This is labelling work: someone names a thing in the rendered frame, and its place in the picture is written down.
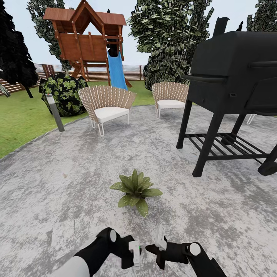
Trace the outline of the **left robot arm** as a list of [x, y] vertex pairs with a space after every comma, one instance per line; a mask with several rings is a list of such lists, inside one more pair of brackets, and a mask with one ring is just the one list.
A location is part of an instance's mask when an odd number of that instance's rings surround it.
[[110, 227], [80, 247], [80, 251], [49, 277], [93, 277], [110, 254], [122, 259], [121, 268], [140, 269], [140, 246], [132, 236], [120, 237]]

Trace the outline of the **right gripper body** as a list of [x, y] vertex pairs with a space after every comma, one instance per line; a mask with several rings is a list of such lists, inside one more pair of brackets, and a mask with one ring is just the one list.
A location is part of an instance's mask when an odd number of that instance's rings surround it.
[[[164, 240], [167, 242], [167, 238], [164, 237]], [[159, 250], [157, 249], [157, 259], [156, 263], [160, 269], [164, 270], [165, 268], [165, 261], [176, 261], [175, 253], [174, 253], [174, 247], [176, 243], [167, 242], [167, 250]]]

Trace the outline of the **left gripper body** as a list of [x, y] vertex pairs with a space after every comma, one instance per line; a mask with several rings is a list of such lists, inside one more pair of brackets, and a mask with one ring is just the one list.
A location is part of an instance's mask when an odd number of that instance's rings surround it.
[[123, 240], [123, 249], [117, 256], [122, 259], [121, 268], [125, 270], [134, 266], [133, 253], [130, 252], [129, 245], [128, 245], [129, 242], [132, 241], [132, 236], [128, 235], [126, 237], [123, 237], [122, 240]]

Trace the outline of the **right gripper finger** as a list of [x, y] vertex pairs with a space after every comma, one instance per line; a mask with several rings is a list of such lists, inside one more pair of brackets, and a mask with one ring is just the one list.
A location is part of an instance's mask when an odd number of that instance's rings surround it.
[[148, 251], [147, 247], [150, 247], [150, 248], [157, 248], [156, 245], [154, 245], [154, 244], [147, 245], [147, 246], [145, 247], [145, 249], [146, 249], [147, 251]]
[[148, 251], [151, 252], [152, 254], [157, 255], [157, 249], [158, 249], [158, 247], [157, 247], [157, 248], [150, 248], [150, 247], [147, 247], [147, 249], [148, 249]]

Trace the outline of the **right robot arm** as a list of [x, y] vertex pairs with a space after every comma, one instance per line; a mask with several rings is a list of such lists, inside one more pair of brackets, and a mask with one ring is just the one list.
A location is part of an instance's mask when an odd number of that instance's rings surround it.
[[227, 277], [216, 259], [210, 260], [199, 243], [167, 242], [164, 233], [165, 228], [160, 224], [157, 228], [155, 244], [145, 247], [147, 251], [157, 255], [156, 263], [160, 269], [164, 270], [167, 260], [183, 264], [190, 263], [197, 277]]

